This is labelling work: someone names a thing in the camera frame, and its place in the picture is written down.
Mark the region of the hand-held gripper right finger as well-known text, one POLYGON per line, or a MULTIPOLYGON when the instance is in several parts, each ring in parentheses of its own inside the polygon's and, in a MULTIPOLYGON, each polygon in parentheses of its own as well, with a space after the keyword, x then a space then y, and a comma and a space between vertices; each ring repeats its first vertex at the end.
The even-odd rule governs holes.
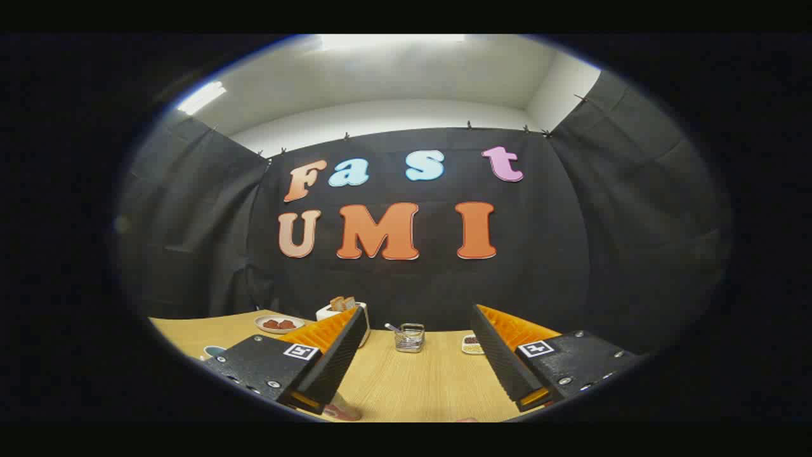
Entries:
POLYGON ((480 304, 472 306, 470 326, 520 413, 598 388, 648 357, 585 329, 560 333, 480 304))

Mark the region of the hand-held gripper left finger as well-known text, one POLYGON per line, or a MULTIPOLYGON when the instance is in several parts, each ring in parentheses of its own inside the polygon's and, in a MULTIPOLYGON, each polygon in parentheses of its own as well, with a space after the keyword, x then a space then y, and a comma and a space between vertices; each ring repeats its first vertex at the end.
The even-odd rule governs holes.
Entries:
POLYGON ((322 414, 366 331, 365 311, 356 307, 278 338, 249 336, 202 366, 262 401, 322 414))

